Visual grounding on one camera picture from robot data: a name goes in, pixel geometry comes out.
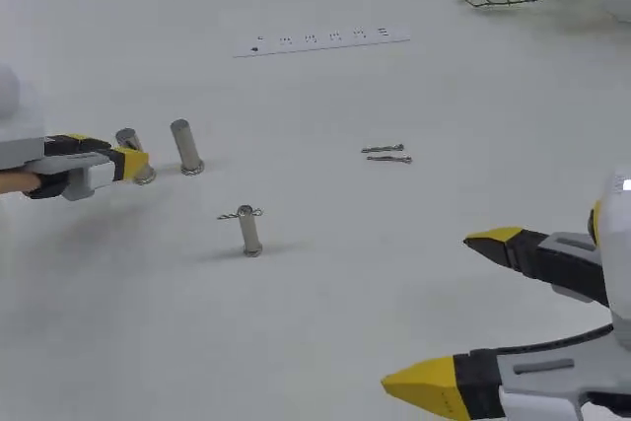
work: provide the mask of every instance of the white table surface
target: white table surface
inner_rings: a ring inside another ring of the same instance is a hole
[[[0,59],[38,86],[49,132],[134,127],[160,172],[3,200],[0,418],[433,419],[381,377],[607,323],[460,243],[582,232],[631,161],[631,27],[599,5],[0,0]],[[378,24],[413,40],[231,57],[243,35]],[[198,177],[175,168],[180,117]],[[413,165],[359,153],[399,142]],[[255,259],[215,219],[246,203],[265,210]]]

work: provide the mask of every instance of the steel pin standing upright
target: steel pin standing upright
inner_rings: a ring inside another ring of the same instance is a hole
[[[197,147],[190,131],[187,120],[179,118],[171,124],[171,132],[174,135],[175,144],[181,159],[181,172],[184,175],[199,175],[204,171],[204,162],[199,158]]]
[[[140,140],[138,139],[138,135],[136,135],[136,131],[133,128],[123,128],[116,132],[116,142],[118,145],[125,148],[131,148],[132,150],[137,150],[142,152],[142,145],[140,145]],[[156,178],[156,171],[151,167],[151,165],[147,164],[145,167],[134,177],[134,182],[136,184],[149,184]]]
[[[237,209],[236,214],[222,214],[217,219],[220,221],[225,219],[239,219],[241,225],[241,233],[244,236],[244,253],[247,256],[259,256],[263,251],[263,245],[258,239],[256,231],[256,223],[254,218],[262,216],[261,209],[252,209],[252,206],[244,205]]]

